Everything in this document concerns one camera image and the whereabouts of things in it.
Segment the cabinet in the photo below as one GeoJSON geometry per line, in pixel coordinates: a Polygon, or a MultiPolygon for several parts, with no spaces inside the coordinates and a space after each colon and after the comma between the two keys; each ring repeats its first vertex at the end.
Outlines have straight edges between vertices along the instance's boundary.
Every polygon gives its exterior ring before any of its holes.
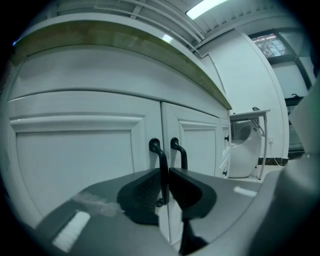
{"type": "MultiPolygon", "coordinates": [[[[9,100],[7,112],[16,151],[9,157],[23,179],[18,189],[42,218],[90,185],[159,167],[149,151],[152,138],[159,139],[169,168],[181,167],[173,137],[187,152],[189,170],[223,177],[229,166],[228,122],[187,107],[109,92],[57,91],[9,100]]],[[[157,214],[163,236],[174,244],[182,236],[182,212],[170,197],[157,214]]]]}

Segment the drawer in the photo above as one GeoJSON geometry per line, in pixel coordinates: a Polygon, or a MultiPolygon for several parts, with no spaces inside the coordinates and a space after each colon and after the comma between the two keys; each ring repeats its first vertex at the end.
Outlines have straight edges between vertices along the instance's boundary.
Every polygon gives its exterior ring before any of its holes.
{"type": "Polygon", "coordinates": [[[231,127],[230,122],[220,119],[220,150],[221,150],[221,158],[225,158],[225,156],[229,153],[231,148],[231,127]]]}
{"type": "Polygon", "coordinates": [[[220,172],[219,172],[219,176],[220,178],[224,178],[227,179],[229,177],[229,170],[230,170],[230,158],[231,155],[228,154],[225,158],[224,161],[222,162],[222,164],[220,165],[220,172]]]}

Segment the bathroom cabinet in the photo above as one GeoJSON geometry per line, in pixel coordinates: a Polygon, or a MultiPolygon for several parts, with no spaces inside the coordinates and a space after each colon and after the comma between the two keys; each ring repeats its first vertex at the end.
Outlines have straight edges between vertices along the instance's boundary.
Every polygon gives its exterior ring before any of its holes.
{"type": "MultiPolygon", "coordinates": [[[[193,77],[210,80],[200,70],[193,77]]],[[[60,45],[25,58],[0,102],[0,170],[20,220],[35,228],[90,185],[158,168],[152,138],[159,139],[169,168],[181,167],[170,144],[177,138],[189,170],[227,178],[229,103],[218,88],[212,91],[222,100],[176,69],[123,48],[60,45]]],[[[156,213],[173,244],[182,223],[170,196],[156,213]]]]}

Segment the black cabinet handle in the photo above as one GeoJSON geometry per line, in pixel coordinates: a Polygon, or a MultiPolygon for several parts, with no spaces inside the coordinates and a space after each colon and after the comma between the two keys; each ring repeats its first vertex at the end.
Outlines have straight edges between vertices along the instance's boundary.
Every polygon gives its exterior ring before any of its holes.
{"type": "Polygon", "coordinates": [[[157,138],[152,138],[149,141],[149,150],[156,153],[159,156],[160,162],[160,184],[162,192],[162,204],[167,205],[169,203],[169,170],[167,156],[160,147],[160,141],[157,138]]]}
{"type": "Polygon", "coordinates": [[[182,169],[188,169],[188,159],[187,159],[187,152],[186,150],[179,145],[179,140],[177,138],[171,139],[171,148],[174,150],[178,150],[181,153],[181,168],[182,169]]]}

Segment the cabinet panel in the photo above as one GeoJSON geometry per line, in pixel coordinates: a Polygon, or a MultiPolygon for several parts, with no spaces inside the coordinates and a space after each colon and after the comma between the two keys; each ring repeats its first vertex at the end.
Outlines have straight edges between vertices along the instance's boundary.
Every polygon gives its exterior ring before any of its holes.
{"type": "MultiPolygon", "coordinates": [[[[218,118],[169,103],[161,103],[163,148],[169,167],[181,168],[181,154],[171,149],[170,141],[176,137],[186,150],[188,169],[206,175],[215,175],[218,118]]],[[[170,242],[182,236],[182,212],[171,196],[168,205],[170,242]]]]}
{"type": "Polygon", "coordinates": [[[221,129],[221,158],[225,158],[231,150],[231,126],[230,122],[224,119],[219,119],[221,129]]]}
{"type": "Polygon", "coordinates": [[[159,167],[160,103],[105,92],[64,91],[8,102],[26,190],[44,217],[92,184],[159,167]]]}
{"type": "Polygon", "coordinates": [[[225,156],[220,168],[219,168],[219,174],[216,175],[217,177],[227,179],[229,178],[229,170],[230,170],[230,157],[231,154],[225,156]]]}

